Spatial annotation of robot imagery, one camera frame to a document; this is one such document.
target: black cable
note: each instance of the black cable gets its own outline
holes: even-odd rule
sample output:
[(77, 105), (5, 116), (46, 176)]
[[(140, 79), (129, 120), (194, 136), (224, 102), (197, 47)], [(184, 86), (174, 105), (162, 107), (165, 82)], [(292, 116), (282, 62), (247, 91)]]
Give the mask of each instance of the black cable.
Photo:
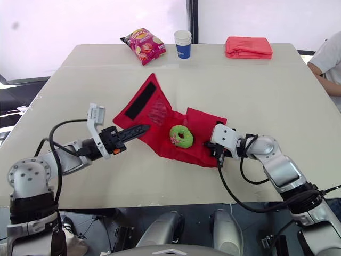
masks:
[(271, 255), (272, 253), (272, 248), (276, 245), (277, 240), (279, 239), (279, 237), (282, 235), (282, 233), (291, 225), (294, 223), (294, 220), (290, 220), (287, 224), (285, 224), (278, 232), (277, 234), (274, 236), (270, 248), (269, 248), (269, 253), (268, 255)]
[(59, 159), (59, 156), (57, 154), (57, 151), (55, 150), (55, 147), (53, 145), (53, 134), (54, 134), (55, 130), (57, 130), (57, 128), (61, 127), (64, 124), (73, 123), (73, 122), (85, 122), (85, 121), (87, 121), (87, 119), (75, 119), (75, 120), (68, 120), (68, 121), (61, 122), (61, 123), (57, 124), (54, 128), (51, 129), (50, 134), (48, 136), (48, 142), (50, 144), (50, 148), (51, 148), (51, 152), (53, 154), (53, 157), (56, 161), (57, 171), (58, 171), (58, 186), (57, 186), (57, 191), (55, 193), (55, 198), (54, 198), (54, 203), (56, 205), (58, 204), (60, 192), (62, 189), (62, 166), (61, 166), (60, 159)]
[(59, 210), (57, 209), (57, 219), (58, 219), (58, 229), (61, 231), (63, 229), (62, 218), (60, 217)]
[(265, 179), (265, 180), (262, 180), (262, 181), (252, 181), (252, 180), (249, 180), (248, 178), (246, 178), (245, 174), (244, 174), (244, 170), (243, 170), (243, 162), (244, 162), (244, 157), (246, 156), (246, 152), (247, 150), (249, 149), (249, 147), (258, 139), (258, 135), (254, 136), (252, 138), (252, 140), (250, 141), (250, 143), (246, 146), (246, 148), (244, 149), (243, 151), (243, 154), (240, 158), (240, 173), (241, 173), (241, 176), (244, 178), (244, 180), (246, 180), (247, 182), (251, 183), (251, 184), (254, 184), (254, 185), (260, 185), (260, 184), (264, 184), (266, 182), (269, 181), (269, 179)]
[(308, 190), (308, 191), (304, 191), (302, 193), (299, 193), (291, 198), (289, 198), (288, 200), (285, 200), (284, 202), (282, 203), (279, 203), (275, 206), (272, 206), (272, 207), (268, 207), (268, 208), (265, 208), (265, 209), (255, 209), (255, 208), (252, 208), (246, 204), (244, 204), (242, 201), (240, 201), (233, 193), (232, 191), (230, 190), (229, 186), (226, 184), (225, 182), (225, 179), (223, 177), (223, 174), (222, 174), (222, 169), (219, 165), (219, 160), (218, 160), (218, 170), (219, 170), (219, 176), (223, 182), (223, 185), (225, 187), (225, 189), (229, 192), (229, 194), (231, 195), (231, 197), (243, 208), (245, 208), (246, 210), (249, 210), (249, 211), (252, 211), (252, 212), (256, 212), (256, 213), (265, 213), (265, 212), (271, 212), (271, 211), (276, 211), (276, 210), (280, 210), (286, 206), (288, 206), (289, 204), (301, 199), (301, 198), (305, 198), (306, 196), (308, 195), (313, 195), (313, 194), (318, 194), (320, 195), (320, 192), (317, 191), (317, 190)]
[[(39, 144), (39, 146), (38, 146), (38, 148), (36, 150), (36, 153), (34, 154), (34, 157), (37, 157), (39, 155), (39, 153), (40, 153), (40, 151), (41, 151), (41, 149), (42, 149), (42, 147), (43, 147), (43, 145), (44, 145), (44, 143), (46, 141), (48, 141), (48, 138), (44, 138), (44, 139), (41, 140), (41, 142), (40, 142), (40, 144)], [(61, 150), (65, 151), (65, 152), (67, 152), (67, 153), (69, 153), (69, 154), (71, 154), (73, 156), (76, 156), (75, 152), (72, 152), (71, 150), (67, 149), (66, 147), (60, 145), (59, 143), (54, 141), (53, 144), (55, 146), (57, 146), (58, 148), (60, 148)]]
[(108, 229), (107, 229), (107, 225), (105, 224), (105, 219), (103, 217), (103, 225), (104, 225), (104, 228), (105, 228), (105, 232), (107, 232), (107, 237), (108, 237), (108, 242), (109, 242), (109, 247), (110, 247), (110, 253), (112, 253), (112, 246), (111, 246), (111, 240), (110, 240), (110, 236), (109, 236), (109, 232), (108, 232)]
[(86, 238), (86, 237), (85, 237), (85, 234), (88, 232), (88, 230), (90, 229), (92, 223), (94, 223), (95, 221), (96, 221), (96, 219), (93, 219), (93, 220), (91, 221), (90, 225), (87, 227), (86, 231), (85, 231), (84, 233), (79, 233), (79, 235), (78, 235), (77, 237), (80, 238), (80, 239)]
[(332, 187), (332, 188), (328, 188), (326, 190), (323, 190), (323, 192), (327, 194), (327, 193), (332, 192), (332, 191), (334, 191), (336, 189), (339, 189), (339, 188), (341, 188), (341, 185), (338, 185), (338, 186), (335, 186), (335, 187)]

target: folded red towel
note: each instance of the folded red towel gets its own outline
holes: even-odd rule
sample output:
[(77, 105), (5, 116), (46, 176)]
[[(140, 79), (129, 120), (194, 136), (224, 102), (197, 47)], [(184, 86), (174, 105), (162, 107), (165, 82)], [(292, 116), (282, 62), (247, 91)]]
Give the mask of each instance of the folded red towel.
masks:
[(239, 59), (271, 59), (272, 49), (264, 37), (230, 36), (226, 40), (225, 55)]

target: black velcro strip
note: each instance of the black velcro strip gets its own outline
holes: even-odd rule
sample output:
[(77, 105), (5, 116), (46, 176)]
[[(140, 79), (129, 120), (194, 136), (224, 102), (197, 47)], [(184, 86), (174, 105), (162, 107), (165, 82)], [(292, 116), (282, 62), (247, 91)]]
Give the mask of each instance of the black velcro strip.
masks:
[(156, 86), (152, 82), (150, 82), (124, 114), (131, 120), (134, 120), (136, 116), (142, 111), (144, 106), (148, 103), (155, 90)]

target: robotic arm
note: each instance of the robotic arm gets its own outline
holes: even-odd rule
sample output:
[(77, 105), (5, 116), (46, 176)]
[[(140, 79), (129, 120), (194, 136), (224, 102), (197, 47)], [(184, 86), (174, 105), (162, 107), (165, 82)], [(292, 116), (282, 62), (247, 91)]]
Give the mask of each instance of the robotic arm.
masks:
[[(219, 165), (222, 166), (225, 156), (239, 159), (246, 153), (245, 157), (262, 163), (265, 175), (284, 202), (305, 191), (317, 190), (293, 160), (281, 152), (276, 139), (263, 135), (254, 140), (254, 137), (248, 134), (242, 138), (235, 130), (217, 124), (211, 143), (215, 145)], [(341, 255), (341, 223), (321, 194), (307, 194), (288, 204), (288, 208), (293, 220), (302, 227), (298, 239), (305, 255)]]
[[(62, 175), (79, 171), (101, 157), (109, 159), (110, 154), (121, 153), (126, 150), (124, 143), (144, 135), (149, 129), (149, 125), (137, 125), (118, 132), (115, 126), (111, 126), (98, 133), (97, 126), (103, 122), (104, 107), (92, 103), (87, 118), (92, 138), (75, 140), (56, 148)], [(46, 233), (51, 236), (58, 223), (58, 205), (53, 195), (54, 188), (48, 183), (57, 176), (58, 167), (51, 151), (22, 159), (10, 168), (7, 178), (13, 193), (10, 195), (11, 223), (7, 226), (8, 256), (12, 256), (15, 245), (29, 243), (29, 237)], [(23, 249), (24, 253), (29, 253), (27, 248), (29, 246)]]

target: red towel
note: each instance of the red towel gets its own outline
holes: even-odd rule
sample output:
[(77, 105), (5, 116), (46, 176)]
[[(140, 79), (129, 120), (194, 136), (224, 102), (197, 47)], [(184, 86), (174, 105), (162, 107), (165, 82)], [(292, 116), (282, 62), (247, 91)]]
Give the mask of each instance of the red towel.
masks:
[[(216, 158), (210, 156), (209, 149), (204, 146), (204, 142), (210, 140), (217, 121), (226, 124), (227, 120), (192, 108), (187, 108), (186, 115), (173, 111), (154, 73), (113, 119), (115, 124), (124, 129), (136, 124), (149, 124), (149, 131), (139, 139), (156, 154), (202, 167), (217, 167)], [(192, 133), (194, 142), (190, 148), (184, 149), (172, 144), (169, 131), (178, 124), (186, 126)]]
[(236, 59), (271, 59), (272, 49), (264, 37), (230, 36), (226, 40), (225, 55)]

